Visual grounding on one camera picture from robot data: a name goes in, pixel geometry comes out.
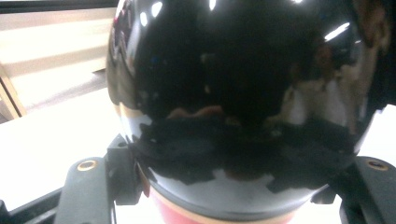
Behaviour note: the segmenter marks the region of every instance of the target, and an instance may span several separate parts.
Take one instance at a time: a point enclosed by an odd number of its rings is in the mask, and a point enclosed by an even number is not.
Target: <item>white surface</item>
[[[375,116],[361,155],[396,164],[396,107]],[[37,111],[0,125],[0,199],[8,210],[32,201],[64,184],[70,165],[103,156],[120,130],[106,89]],[[290,224],[341,223],[332,205],[307,203]],[[117,207],[118,223],[163,223],[153,202],[142,196],[137,206]]]

